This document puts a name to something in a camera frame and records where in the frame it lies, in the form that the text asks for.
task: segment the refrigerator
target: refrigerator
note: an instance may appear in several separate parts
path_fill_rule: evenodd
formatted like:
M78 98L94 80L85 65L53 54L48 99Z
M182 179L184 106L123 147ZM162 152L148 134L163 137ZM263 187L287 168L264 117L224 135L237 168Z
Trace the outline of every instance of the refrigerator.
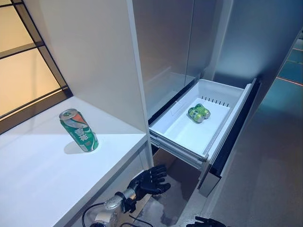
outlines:
M300 33L299 0L133 0L151 143L208 196ZM197 124L188 109L211 115Z

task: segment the white shelf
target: white shelf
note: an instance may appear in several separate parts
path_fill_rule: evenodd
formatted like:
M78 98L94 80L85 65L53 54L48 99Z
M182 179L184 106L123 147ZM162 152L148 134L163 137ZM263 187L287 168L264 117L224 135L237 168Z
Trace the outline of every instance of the white shelf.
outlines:
M78 109L99 147L85 153L58 114ZM52 227L69 220L147 141L131 125L72 97L0 136L0 226Z

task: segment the white drawer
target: white drawer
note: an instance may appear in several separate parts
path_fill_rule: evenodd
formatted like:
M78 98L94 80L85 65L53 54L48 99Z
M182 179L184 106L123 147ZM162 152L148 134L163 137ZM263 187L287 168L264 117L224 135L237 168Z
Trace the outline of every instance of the white drawer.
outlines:
M207 196L220 180L258 88L256 80L242 89L201 79L150 123L153 145L202 172L199 189L203 195ZM200 124L187 115L197 103L211 112Z

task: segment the green soda can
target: green soda can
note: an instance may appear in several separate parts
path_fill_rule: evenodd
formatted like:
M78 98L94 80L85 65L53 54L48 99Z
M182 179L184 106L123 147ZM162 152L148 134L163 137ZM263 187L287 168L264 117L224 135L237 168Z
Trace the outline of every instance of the green soda can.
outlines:
M198 103L195 106L195 109L205 118L209 118L210 117L210 112L208 109L206 109L202 104Z
M201 123L204 120L204 117L194 107L191 107L187 113L197 123Z
M97 137L79 111L68 109L59 115L59 119L61 125L83 151L93 151L97 148Z

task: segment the cabinet side panel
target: cabinet side panel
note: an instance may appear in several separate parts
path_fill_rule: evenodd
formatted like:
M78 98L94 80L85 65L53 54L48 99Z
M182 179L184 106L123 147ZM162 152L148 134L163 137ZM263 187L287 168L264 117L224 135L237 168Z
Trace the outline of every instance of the cabinet side panel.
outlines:
M73 219L65 225L65 227L80 227L81 224L81 218L82 218L82 212L85 208L87 208L89 205L105 202L106 200L110 199L114 196L116 192L123 192L129 182L132 180L133 177L135 177L138 173L145 170L144 163L142 162L141 155L144 155L147 149L147 143L145 143L144 146L142 146L136 154L113 176L112 179L110 179L106 185L104 185L102 188L100 188L99 192L94 195L94 197L91 199L88 204L82 208L77 215L73 217ZM150 198L150 195L146 195L141 201L138 201L136 204L136 211L132 214L133 216L137 216L148 199ZM94 218L96 214L100 212L100 209L98 207L92 208L87 212L87 215L85 217L86 225L89 223L92 223L94 221ZM129 213L123 214L120 217L119 223L123 222L133 222L133 219L130 218Z
M24 2L73 94L146 132L126 1Z

